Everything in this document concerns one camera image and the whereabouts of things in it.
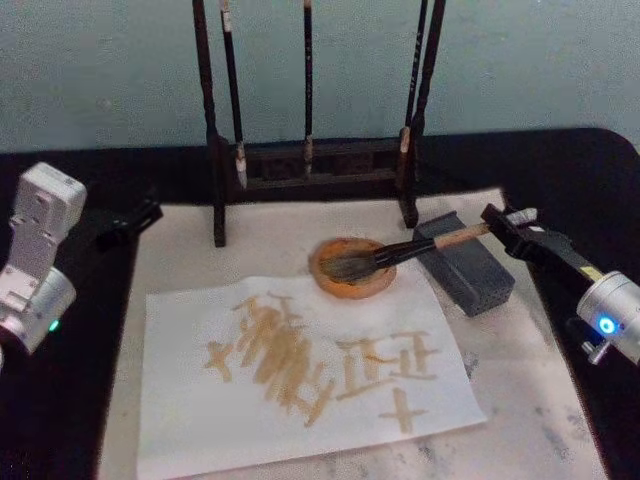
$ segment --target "blue led light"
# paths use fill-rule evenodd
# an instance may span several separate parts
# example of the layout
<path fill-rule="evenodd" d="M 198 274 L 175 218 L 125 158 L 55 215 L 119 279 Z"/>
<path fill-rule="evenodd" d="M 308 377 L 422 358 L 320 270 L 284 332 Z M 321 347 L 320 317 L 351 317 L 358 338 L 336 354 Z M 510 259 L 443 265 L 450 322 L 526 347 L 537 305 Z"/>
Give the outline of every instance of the blue led light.
<path fill-rule="evenodd" d="M 618 328 L 616 322 L 611 320 L 609 317 L 601 317 L 598 321 L 598 326 L 600 327 L 600 330 L 602 330 L 602 333 L 606 334 L 615 333 Z"/>

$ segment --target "white paper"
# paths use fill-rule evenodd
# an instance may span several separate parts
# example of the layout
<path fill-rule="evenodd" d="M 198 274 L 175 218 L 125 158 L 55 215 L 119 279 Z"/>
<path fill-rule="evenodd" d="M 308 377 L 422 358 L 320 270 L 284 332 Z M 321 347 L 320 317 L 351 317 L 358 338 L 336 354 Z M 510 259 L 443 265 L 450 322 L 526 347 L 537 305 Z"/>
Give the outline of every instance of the white paper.
<path fill-rule="evenodd" d="M 277 399 L 265 400 L 268 385 L 254 383 L 265 350 L 250 366 L 241 366 L 248 348 L 240 340 L 243 327 L 245 332 L 250 330 L 255 315 L 252 320 L 247 308 L 234 307 L 249 297 L 255 298 L 254 306 L 259 308 L 289 309 L 299 316 L 290 323 L 303 325 L 300 338 L 311 344 L 307 377 L 323 362 L 326 366 L 316 385 L 321 390 L 335 382 L 331 400 L 311 426 L 305 427 L 309 420 L 305 407 L 294 405 L 287 412 Z M 426 355 L 426 374 L 418 372 L 414 337 L 395 336 L 406 332 L 424 332 L 418 335 L 419 341 L 426 350 L 437 350 Z M 346 350 L 344 344 L 339 348 L 336 343 L 361 339 L 375 340 L 374 356 L 359 346 Z M 223 381 L 218 368 L 205 368 L 211 360 L 209 342 L 231 345 L 225 358 L 230 382 Z M 378 366 L 381 383 L 342 398 L 354 388 L 345 383 L 346 355 L 354 359 L 355 387 L 374 384 L 365 378 L 366 359 Z M 405 363 L 409 360 L 410 375 L 435 378 L 398 376 L 403 373 L 403 355 Z M 410 433 L 403 433 L 400 422 L 390 417 L 396 413 L 394 389 L 404 392 L 410 411 L 419 413 L 408 422 Z M 312 405 L 319 389 L 304 384 L 298 394 Z M 485 420 L 453 335 L 417 261 L 398 267 L 387 290 L 360 301 L 334 298 L 309 276 L 251 277 L 226 287 L 147 297 L 140 479 L 181 477 L 376 445 Z"/>

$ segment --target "brush tip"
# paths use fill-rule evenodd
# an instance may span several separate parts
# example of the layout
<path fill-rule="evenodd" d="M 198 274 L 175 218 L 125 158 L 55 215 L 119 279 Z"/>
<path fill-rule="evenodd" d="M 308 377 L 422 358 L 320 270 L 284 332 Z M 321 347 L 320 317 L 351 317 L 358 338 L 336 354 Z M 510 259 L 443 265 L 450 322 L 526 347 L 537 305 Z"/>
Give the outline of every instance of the brush tip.
<path fill-rule="evenodd" d="M 356 283 L 373 275 L 378 267 L 371 252 L 351 252 L 320 261 L 320 270 L 337 283 Z"/>

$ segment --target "silver motor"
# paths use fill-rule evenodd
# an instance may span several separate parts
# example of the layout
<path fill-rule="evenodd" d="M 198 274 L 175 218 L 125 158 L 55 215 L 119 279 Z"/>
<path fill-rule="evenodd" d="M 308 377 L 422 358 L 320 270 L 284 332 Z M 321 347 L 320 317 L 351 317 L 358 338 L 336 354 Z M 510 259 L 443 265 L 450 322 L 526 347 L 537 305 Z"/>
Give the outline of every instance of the silver motor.
<path fill-rule="evenodd" d="M 577 313 L 604 337 L 597 347 L 583 345 L 592 363 L 598 363 L 613 345 L 640 366 L 640 287 L 620 272 L 597 280 L 578 303 Z"/>

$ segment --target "bamboo brush handle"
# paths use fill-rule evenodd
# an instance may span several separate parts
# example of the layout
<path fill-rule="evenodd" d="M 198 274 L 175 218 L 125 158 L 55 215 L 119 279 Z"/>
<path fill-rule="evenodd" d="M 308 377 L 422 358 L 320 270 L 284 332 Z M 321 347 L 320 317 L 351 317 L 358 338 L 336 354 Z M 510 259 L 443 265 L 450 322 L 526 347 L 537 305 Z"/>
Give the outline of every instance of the bamboo brush handle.
<path fill-rule="evenodd" d="M 474 238 L 477 238 L 485 233 L 489 233 L 489 225 L 486 223 L 479 223 L 478 225 L 472 225 L 462 230 L 456 230 L 455 232 L 445 233 L 439 235 L 433 239 L 438 250 L 442 248 L 451 247 L 460 243 L 467 242 Z"/>

